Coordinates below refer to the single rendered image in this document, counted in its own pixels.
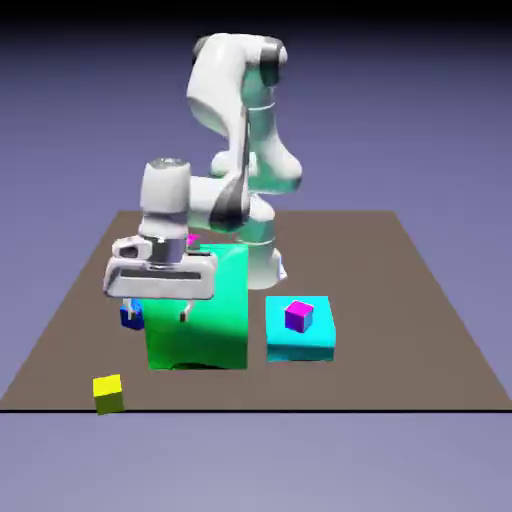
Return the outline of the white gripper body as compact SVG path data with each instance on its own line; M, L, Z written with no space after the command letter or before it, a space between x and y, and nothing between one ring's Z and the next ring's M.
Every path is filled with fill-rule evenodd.
M218 259L214 253L185 253L177 263L112 257L103 291L113 298L209 300Z

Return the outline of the small magenta cube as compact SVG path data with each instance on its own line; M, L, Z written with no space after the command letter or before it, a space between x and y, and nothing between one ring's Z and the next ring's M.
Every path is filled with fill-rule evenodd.
M284 310L285 327L298 333L305 333L313 322L314 306L294 300Z

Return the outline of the small yellow cube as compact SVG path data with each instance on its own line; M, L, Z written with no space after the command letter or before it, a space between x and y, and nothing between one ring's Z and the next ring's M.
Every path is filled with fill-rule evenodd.
M122 381L119 374L94 378L92 386L98 415L119 413L124 410Z

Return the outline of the large green box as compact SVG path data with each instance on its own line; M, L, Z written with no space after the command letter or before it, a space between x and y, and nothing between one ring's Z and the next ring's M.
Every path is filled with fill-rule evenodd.
M201 248L218 258L212 299L197 301L184 322L180 320L183 300L141 301L152 370L247 367L248 249L241 244Z

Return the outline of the large cyan box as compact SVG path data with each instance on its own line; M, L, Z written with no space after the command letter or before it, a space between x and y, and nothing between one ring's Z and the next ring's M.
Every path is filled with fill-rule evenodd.
M312 325L305 333L285 327L285 308L294 300L314 306ZM265 300L268 362L332 361L336 327L327 296L267 296Z

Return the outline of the small blue cube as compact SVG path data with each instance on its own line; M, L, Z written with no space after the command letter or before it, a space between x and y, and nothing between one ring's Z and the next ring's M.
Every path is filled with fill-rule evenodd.
M134 298L132 299L133 308L136 311L136 314L132 317L131 320L127 318L127 312L123 307L123 304L120 306L120 320L121 325L125 328L129 328L132 330L143 330L144 329L144 316L143 316L143 307L142 303Z

